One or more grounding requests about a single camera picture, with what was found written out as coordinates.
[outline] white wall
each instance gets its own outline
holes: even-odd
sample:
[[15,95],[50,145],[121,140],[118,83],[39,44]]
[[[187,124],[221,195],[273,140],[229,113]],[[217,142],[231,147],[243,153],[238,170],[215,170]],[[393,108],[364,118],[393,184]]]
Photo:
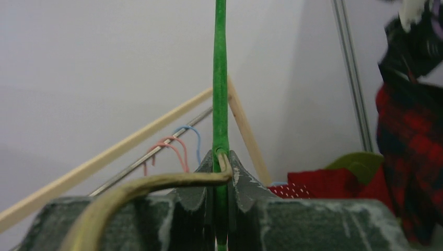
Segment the white wall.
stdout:
[[[229,72],[274,179],[361,150],[330,1],[228,1],[227,13]],[[211,86],[213,26],[214,1],[0,2],[0,210]],[[68,194],[91,192],[209,105]],[[197,126],[202,154],[211,124]],[[195,135],[183,139],[196,167]],[[232,118],[230,142],[255,175]],[[180,171],[172,152],[157,164],[152,174]]]

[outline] red cloth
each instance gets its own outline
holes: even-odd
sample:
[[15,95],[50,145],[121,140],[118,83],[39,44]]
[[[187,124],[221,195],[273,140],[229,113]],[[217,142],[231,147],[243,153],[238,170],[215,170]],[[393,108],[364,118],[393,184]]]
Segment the red cloth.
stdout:
[[443,224],[443,89],[392,79],[377,93],[377,145],[395,211],[410,242]]
[[383,168],[379,168],[367,186],[345,168],[288,173],[288,184],[268,187],[284,199],[376,199],[393,213],[392,201],[384,180]]

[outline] metal wire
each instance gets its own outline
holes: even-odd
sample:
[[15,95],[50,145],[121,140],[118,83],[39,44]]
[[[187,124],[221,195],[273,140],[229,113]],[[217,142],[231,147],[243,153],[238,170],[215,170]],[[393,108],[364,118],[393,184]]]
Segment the metal wire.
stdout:
[[219,173],[163,174],[131,180],[98,197],[69,229],[59,251],[98,251],[106,226],[126,203],[154,191],[175,187],[225,185],[232,180],[232,167],[224,150],[217,153]]
[[[187,125],[190,127],[195,126],[200,121],[202,121],[204,118],[206,118],[209,114],[212,113],[212,107],[206,109],[201,114],[199,114],[197,117],[195,117],[193,120],[191,120]],[[188,128],[182,128],[176,133],[174,133],[173,137],[180,137],[182,134],[188,131]],[[170,144],[174,140],[167,139],[164,141],[165,144]],[[98,196],[105,191],[107,191],[109,188],[120,182],[122,179],[124,179],[126,176],[128,176],[130,173],[135,171],[137,168],[139,168],[143,163],[145,163],[147,160],[152,158],[155,154],[159,153],[161,150],[163,150],[164,146],[158,146],[154,148],[152,151],[148,152],[147,154],[143,155],[141,158],[139,158],[137,161],[135,161],[133,164],[128,166],[127,168],[123,169],[121,172],[110,178],[108,181],[106,181],[103,185],[98,187],[96,190],[94,190],[92,193],[90,193],[88,196]]]

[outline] blue wire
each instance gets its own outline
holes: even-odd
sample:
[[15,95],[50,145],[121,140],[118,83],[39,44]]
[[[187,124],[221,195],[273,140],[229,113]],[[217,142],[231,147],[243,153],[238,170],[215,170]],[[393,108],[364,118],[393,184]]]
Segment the blue wire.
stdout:
[[194,131],[195,134],[197,134],[197,140],[198,140],[198,142],[197,142],[197,161],[199,162],[199,166],[200,166],[202,163],[202,159],[200,157],[200,145],[202,144],[202,138],[200,137],[200,133],[197,131],[196,128],[189,126],[189,125],[184,125],[182,127],[177,128],[174,131],[174,133],[180,131],[181,129],[190,129],[190,130]]

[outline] pink wire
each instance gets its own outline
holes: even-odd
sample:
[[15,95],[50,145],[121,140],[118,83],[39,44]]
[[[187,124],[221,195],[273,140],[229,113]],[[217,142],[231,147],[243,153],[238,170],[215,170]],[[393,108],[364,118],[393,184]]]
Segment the pink wire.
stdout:
[[[169,140],[177,140],[178,142],[180,142],[180,144],[183,146],[183,151],[184,151],[184,162],[183,162],[183,159],[182,159],[182,157],[181,157],[181,155],[180,155],[178,149],[177,149],[175,146],[163,142],[163,141],[165,141],[166,139],[169,139]],[[184,142],[183,142],[181,139],[176,138],[176,137],[173,137],[173,136],[164,137],[163,139],[159,140],[159,142],[157,142],[155,145],[153,145],[153,146],[148,150],[148,152],[152,151],[153,149],[155,149],[155,148],[158,147],[158,146],[163,146],[163,147],[170,147],[170,148],[172,148],[172,149],[175,151],[175,153],[177,154],[177,157],[179,158],[179,161],[180,161],[180,164],[181,164],[181,166],[182,166],[182,168],[183,168],[183,171],[184,171],[185,173],[189,173],[189,166],[188,166],[188,153],[187,153],[187,150],[186,150],[186,145],[184,144]],[[147,167],[147,165],[146,165],[146,162],[143,163],[143,166],[144,166],[144,175],[147,176],[147,175],[148,175],[148,167]],[[153,156],[152,166],[155,166],[155,155]]]

